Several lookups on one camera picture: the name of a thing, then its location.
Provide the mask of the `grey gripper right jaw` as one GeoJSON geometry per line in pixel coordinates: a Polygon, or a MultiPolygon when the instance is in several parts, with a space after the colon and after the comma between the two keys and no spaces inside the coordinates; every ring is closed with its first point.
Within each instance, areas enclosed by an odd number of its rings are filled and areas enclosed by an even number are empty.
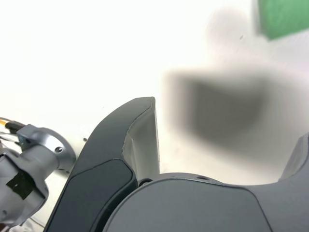
{"type": "Polygon", "coordinates": [[[101,232],[306,232],[309,137],[296,143],[278,182],[237,186],[163,174],[125,194],[101,232]]]}

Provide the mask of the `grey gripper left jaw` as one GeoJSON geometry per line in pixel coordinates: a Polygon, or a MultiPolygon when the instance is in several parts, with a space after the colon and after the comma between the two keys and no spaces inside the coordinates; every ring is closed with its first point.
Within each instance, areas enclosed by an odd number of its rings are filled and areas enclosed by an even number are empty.
{"type": "Polygon", "coordinates": [[[133,99],[93,130],[45,227],[100,232],[139,182],[160,172],[155,98],[133,99]]]}

